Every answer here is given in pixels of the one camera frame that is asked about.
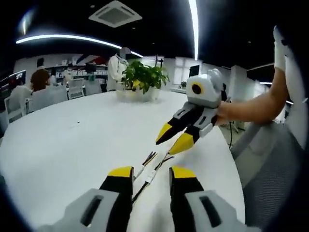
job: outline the backrest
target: backrest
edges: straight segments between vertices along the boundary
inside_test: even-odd
[[[53,104],[68,100],[67,88],[65,86],[50,87],[49,91],[53,99]]]
[[[50,87],[40,91],[33,92],[32,105],[33,110],[40,110],[53,104],[53,98],[50,93]]]
[[[69,80],[69,88],[81,88],[82,89],[83,82],[84,82],[84,79],[82,78]]]
[[[85,89],[87,95],[101,93],[101,85],[98,80],[94,81],[85,81]]]
[[[294,194],[293,186],[300,175],[305,156],[294,136],[284,125],[273,122],[266,126],[251,126],[248,135],[252,139],[246,148],[250,149],[250,152],[246,153],[244,149],[237,156],[236,164],[241,178],[243,167],[239,166],[238,159],[251,155],[252,161],[259,162],[258,169],[250,176],[243,193],[246,224],[265,230],[279,214],[290,195]]]
[[[20,119],[24,115],[17,95],[4,99],[4,105],[8,124]]]

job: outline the window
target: window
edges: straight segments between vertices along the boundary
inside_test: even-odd
[[[164,60],[164,57],[158,57],[158,60]],[[155,66],[155,56],[153,56],[153,57],[143,57],[143,58],[140,59],[140,61],[143,65],[149,65],[151,67]],[[156,65],[158,67],[160,67],[161,62],[158,61]]]
[[[190,58],[176,57],[175,59],[175,75],[174,84],[180,85],[182,81],[186,81],[189,78],[190,67],[199,65],[199,73],[201,72],[202,61],[195,61]]]

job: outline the curved led light strip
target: curved led light strip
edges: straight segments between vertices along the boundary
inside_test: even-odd
[[[24,42],[28,42],[28,41],[32,41],[32,40],[40,40],[40,39],[49,39],[49,38],[65,38],[65,39],[75,39],[75,40],[84,40],[84,41],[90,41],[90,42],[95,42],[98,44],[104,44],[110,47],[114,47],[114,48],[118,48],[121,49],[121,46],[115,45],[113,43],[109,43],[106,41],[102,41],[102,40],[96,40],[96,39],[92,39],[92,38],[88,38],[88,37],[84,37],[84,36],[77,36],[77,35],[36,35],[36,36],[30,36],[30,37],[26,37],[24,39],[21,40],[17,40],[16,43],[20,44],[20,43],[24,43]],[[142,55],[136,53],[136,52],[132,52],[132,54],[143,58]]]
[[[271,82],[260,82],[260,84],[261,84],[261,85],[272,85]],[[291,104],[291,105],[294,104],[293,102],[290,102],[290,101],[286,101],[286,103]]]
[[[194,60],[198,58],[198,16],[197,16],[197,2],[196,0],[189,0],[194,35]]]

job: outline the white shirt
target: white shirt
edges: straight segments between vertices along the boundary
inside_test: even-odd
[[[71,72],[69,70],[65,70],[62,72],[63,81],[66,84],[68,81],[73,80],[73,77],[71,75]]]
[[[117,54],[112,56],[108,61],[108,80],[107,80],[107,91],[116,89],[116,82],[121,81],[125,76],[122,74],[126,70],[128,62],[122,59]]]
[[[32,91],[26,86],[16,86],[12,92],[10,97],[16,98],[16,102],[19,102],[20,107],[26,113],[26,98],[31,97]]]
[[[53,86],[57,86],[57,85],[58,85],[58,84],[57,84],[56,77],[55,77],[54,75],[51,75],[51,76],[49,77],[49,82],[50,82],[50,84],[53,85]]]

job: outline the desk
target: desk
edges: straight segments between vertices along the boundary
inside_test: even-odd
[[[150,151],[160,154],[134,183],[134,194],[179,135],[156,146],[155,139],[184,94],[161,91],[157,102],[123,103],[115,92],[51,105],[9,125],[0,147],[0,170],[12,199],[34,228],[59,220],[65,207],[109,171],[140,167]],[[136,202],[129,232],[173,231],[169,209],[169,167],[193,170],[205,190],[213,189],[245,222],[239,175],[218,127],[190,150],[166,162]]]

